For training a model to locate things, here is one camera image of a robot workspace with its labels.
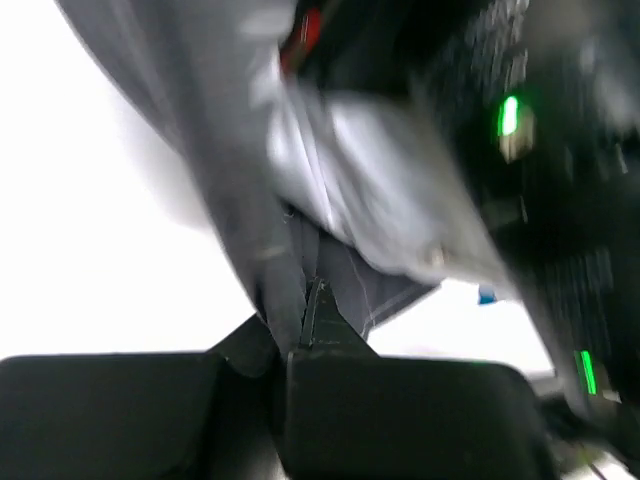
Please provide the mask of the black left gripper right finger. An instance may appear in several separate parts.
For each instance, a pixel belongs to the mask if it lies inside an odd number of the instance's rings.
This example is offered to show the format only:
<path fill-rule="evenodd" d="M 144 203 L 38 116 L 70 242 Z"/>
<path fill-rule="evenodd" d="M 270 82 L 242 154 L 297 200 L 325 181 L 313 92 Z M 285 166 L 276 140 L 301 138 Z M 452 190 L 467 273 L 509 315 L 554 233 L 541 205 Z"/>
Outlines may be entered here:
<path fill-rule="evenodd" d="M 340 314 L 329 283 L 319 277 L 308 284 L 299 348 L 311 352 L 376 356 Z"/>

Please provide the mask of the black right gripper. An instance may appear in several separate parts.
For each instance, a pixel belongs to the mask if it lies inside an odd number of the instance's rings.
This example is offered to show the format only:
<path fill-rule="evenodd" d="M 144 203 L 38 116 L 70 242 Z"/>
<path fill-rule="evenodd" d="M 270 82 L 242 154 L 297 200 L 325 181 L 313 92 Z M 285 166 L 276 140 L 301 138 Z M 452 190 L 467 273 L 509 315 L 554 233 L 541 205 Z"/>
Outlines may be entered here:
<path fill-rule="evenodd" d="M 639 236 L 635 1 L 303 3 L 281 62 L 286 194 L 336 236 Z"/>

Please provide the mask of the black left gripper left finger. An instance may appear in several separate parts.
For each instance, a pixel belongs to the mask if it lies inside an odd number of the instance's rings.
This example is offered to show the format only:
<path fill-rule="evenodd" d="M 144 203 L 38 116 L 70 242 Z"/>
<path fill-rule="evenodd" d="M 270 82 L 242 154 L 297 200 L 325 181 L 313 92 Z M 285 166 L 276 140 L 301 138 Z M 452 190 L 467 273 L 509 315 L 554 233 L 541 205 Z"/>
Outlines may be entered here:
<path fill-rule="evenodd" d="M 253 315 L 207 351 L 215 354 L 242 376 L 262 376 L 278 356 L 267 326 Z"/>

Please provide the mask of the dark grey checked pillowcase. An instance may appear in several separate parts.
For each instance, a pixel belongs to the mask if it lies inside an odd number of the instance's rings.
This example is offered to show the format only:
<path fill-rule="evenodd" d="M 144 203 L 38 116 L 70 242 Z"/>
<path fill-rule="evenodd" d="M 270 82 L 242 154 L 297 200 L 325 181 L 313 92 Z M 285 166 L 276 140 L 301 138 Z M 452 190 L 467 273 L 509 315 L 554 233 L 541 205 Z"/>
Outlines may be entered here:
<path fill-rule="evenodd" d="M 63 1 L 87 50 L 184 158 L 258 319 L 289 350 L 306 290 L 327 280 L 362 335 L 429 287 L 368 266 L 276 196 L 267 113 L 249 103 L 249 68 L 291 24 L 289 1 Z"/>

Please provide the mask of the white pillow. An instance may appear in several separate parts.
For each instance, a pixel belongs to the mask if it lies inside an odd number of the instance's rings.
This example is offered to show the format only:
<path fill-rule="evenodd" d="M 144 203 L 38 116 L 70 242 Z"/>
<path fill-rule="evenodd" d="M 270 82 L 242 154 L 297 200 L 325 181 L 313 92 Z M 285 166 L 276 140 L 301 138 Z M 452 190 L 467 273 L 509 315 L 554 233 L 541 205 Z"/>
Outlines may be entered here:
<path fill-rule="evenodd" d="M 325 93 L 286 76 L 276 48 L 292 17 L 275 1 L 239 27 L 258 49 L 250 99 L 268 111 L 278 194 L 384 273 L 504 283 L 505 267 L 434 123 L 380 96 Z"/>

